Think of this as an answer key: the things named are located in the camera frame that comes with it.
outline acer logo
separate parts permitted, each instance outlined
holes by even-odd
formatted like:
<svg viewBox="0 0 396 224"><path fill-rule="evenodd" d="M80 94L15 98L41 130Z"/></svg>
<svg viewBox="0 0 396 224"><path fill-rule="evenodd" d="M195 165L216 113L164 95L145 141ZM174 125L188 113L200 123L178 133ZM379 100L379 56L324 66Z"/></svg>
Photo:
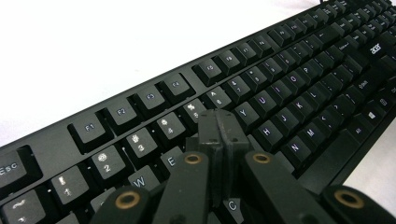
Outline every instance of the acer logo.
<svg viewBox="0 0 396 224"><path fill-rule="evenodd" d="M377 52L379 52L381 50L381 46L379 46L379 43L376 44L375 46L373 46L372 49L370 49L370 51L372 52L372 54L376 54Z"/></svg>

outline brass ring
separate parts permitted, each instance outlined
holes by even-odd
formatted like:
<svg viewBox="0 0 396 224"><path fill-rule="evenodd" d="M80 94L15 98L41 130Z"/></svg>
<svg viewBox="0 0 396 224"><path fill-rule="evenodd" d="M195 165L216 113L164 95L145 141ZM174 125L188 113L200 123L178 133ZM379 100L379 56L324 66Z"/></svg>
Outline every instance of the brass ring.
<svg viewBox="0 0 396 224"><path fill-rule="evenodd" d="M194 165L200 163L202 161L202 158L196 154L190 154L184 158L184 161L188 164Z"/></svg>
<svg viewBox="0 0 396 224"><path fill-rule="evenodd" d="M124 199L128 196L132 197L132 200L127 200L127 202L124 201ZM140 195L134 191L127 191L123 192L122 194L119 195L116 199L116 206L119 209L128 209L135 207L140 201Z"/></svg>
<svg viewBox="0 0 396 224"><path fill-rule="evenodd" d="M352 200L347 200L345 196L351 197ZM363 208L364 206L364 201L361 197L359 197L359 195L346 189L337 190L334 193L334 197L339 203L351 208L359 209Z"/></svg>
<svg viewBox="0 0 396 224"><path fill-rule="evenodd" d="M271 158L269 158L267 155L262 154L262 153L256 153L253 155L253 160L258 162L258 163L268 163L271 161Z"/></svg>

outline computer keyboard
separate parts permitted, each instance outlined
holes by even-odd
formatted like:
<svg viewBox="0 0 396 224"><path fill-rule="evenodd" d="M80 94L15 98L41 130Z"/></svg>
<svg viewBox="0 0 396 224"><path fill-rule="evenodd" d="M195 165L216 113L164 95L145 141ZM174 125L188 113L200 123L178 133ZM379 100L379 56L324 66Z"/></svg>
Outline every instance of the computer keyboard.
<svg viewBox="0 0 396 224"><path fill-rule="evenodd" d="M211 108L305 188L342 183L395 117L395 21L389 1L330 1L2 147L0 223L84 223L158 187ZM241 223L239 202L210 220Z"/></svg>

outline black keyboard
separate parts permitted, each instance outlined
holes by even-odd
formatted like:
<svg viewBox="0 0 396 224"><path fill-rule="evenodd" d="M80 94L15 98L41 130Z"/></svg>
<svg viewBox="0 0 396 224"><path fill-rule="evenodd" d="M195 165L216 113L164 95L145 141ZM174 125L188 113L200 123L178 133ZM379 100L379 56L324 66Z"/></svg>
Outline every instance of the black keyboard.
<svg viewBox="0 0 396 224"><path fill-rule="evenodd" d="M396 115L395 21L388 0L326 2L1 147L0 223L85 223L160 186L213 108L306 189L343 183ZM239 203L209 219L241 223Z"/></svg>

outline keycap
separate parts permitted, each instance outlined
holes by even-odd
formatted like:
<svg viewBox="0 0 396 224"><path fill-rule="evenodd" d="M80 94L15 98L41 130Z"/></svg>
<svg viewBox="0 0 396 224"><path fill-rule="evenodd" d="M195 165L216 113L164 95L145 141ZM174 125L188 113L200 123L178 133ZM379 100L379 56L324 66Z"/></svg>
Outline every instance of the keycap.
<svg viewBox="0 0 396 224"><path fill-rule="evenodd" d="M181 74L174 74L160 82L159 85L166 98L173 105L194 94L194 90L192 87L190 87Z"/></svg>
<svg viewBox="0 0 396 224"><path fill-rule="evenodd" d="M132 164L121 149L110 146L90 158L92 172L101 187L108 188L132 172Z"/></svg>
<svg viewBox="0 0 396 224"><path fill-rule="evenodd" d="M155 86L149 86L134 95L138 109L147 119L169 107Z"/></svg>
<svg viewBox="0 0 396 224"><path fill-rule="evenodd" d="M6 223L51 223L59 214L43 186L31 189L1 208Z"/></svg>
<svg viewBox="0 0 396 224"><path fill-rule="evenodd" d="M216 87L204 94L203 101L207 108L228 109L233 106L232 100L221 87Z"/></svg>
<svg viewBox="0 0 396 224"><path fill-rule="evenodd" d="M84 114L67 126L81 153L87 153L113 138L100 115Z"/></svg>
<svg viewBox="0 0 396 224"><path fill-rule="evenodd" d="M84 204L98 191L87 167L82 163L53 177L50 186L63 211Z"/></svg>
<svg viewBox="0 0 396 224"><path fill-rule="evenodd" d="M145 163L160 153L160 148L152 138L147 128L127 136L124 140L125 152L135 168L141 168Z"/></svg>
<svg viewBox="0 0 396 224"><path fill-rule="evenodd" d="M211 59L195 65L192 69L207 87L224 79L226 76Z"/></svg>
<svg viewBox="0 0 396 224"><path fill-rule="evenodd" d="M177 158L182 153L180 147L174 147L161 155L157 163L165 178L168 178L173 172L177 164Z"/></svg>
<svg viewBox="0 0 396 224"><path fill-rule="evenodd" d="M94 199L91 200L90 204L88 205L88 211L91 213L91 215L94 215L97 213L99 208L102 206L102 204L105 202L107 197L116 191L116 189L113 187L111 189L106 190L105 192L99 194L96 196Z"/></svg>
<svg viewBox="0 0 396 224"><path fill-rule="evenodd" d="M125 133L142 121L132 104L125 98L119 99L108 106L105 113L110 126L117 134Z"/></svg>
<svg viewBox="0 0 396 224"><path fill-rule="evenodd" d="M158 181L157 176L152 172L148 165L130 175L128 177L128 181L132 186L145 188L147 190L152 190L160 185L160 181Z"/></svg>
<svg viewBox="0 0 396 224"><path fill-rule="evenodd" d="M20 147L0 156L0 199L41 178L32 150Z"/></svg>
<svg viewBox="0 0 396 224"><path fill-rule="evenodd" d="M187 130L180 122L175 112L169 113L157 119L153 124L155 133L158 134L161 142L166 147L184 142Z"/></svg>

